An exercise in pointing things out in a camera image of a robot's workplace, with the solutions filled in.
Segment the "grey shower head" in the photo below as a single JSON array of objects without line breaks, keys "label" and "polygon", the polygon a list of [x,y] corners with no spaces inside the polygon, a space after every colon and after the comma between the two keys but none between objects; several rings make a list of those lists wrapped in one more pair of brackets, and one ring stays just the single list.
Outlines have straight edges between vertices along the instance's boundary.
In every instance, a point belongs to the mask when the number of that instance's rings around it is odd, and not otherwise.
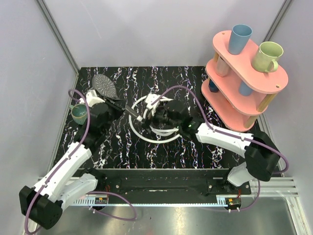
[{"label": "grey shower head", "polygon": [[109,100],[112,104],[127,112],[134,119],[143,121],[143,117],[141,115],[127,105],[125,100],[118,97],[115,84],[107,76],[103,74],[95,75],[92,79],[92,87],[105,100]]}]

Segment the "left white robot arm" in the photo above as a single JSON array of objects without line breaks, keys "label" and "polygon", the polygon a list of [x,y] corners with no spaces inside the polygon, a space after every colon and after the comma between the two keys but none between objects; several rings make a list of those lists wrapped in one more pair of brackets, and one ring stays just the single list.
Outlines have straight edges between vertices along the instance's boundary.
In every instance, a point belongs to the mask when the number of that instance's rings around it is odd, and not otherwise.
[{"label": "left white robot arm", "polygon": [[42,228],[51,229],[75,200],[90,191],[100,194],[105,190],[106,175],[94,168],[86,169],[72,186],[67,185],[67,182],[100,148],[106,132],[123,112],[120,105],[108,101],[89,108],[88,118],[79,127],[58,163],[33,187],[24,186],[20,190],[20,206],[26,220],[31,219]]}]

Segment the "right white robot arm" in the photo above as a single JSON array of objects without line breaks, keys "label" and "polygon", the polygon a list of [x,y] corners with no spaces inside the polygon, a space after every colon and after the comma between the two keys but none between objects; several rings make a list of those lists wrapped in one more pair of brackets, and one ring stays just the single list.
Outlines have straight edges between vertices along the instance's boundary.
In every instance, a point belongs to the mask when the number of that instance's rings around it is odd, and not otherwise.
[{"label": "right white robot arm", "polygon": [[280,153],[264,132],[239,133],[209,124],[203,119],[190,116],[179,101],[161,98],[144,100],[146,124],[158,135],[178,132],[185,139],[196,139],[201,143],[213,144],[234,152],[244,162],[233,167],[222,181],[224,192],[233,194],[250,180],[268,182],[280,160]]}]

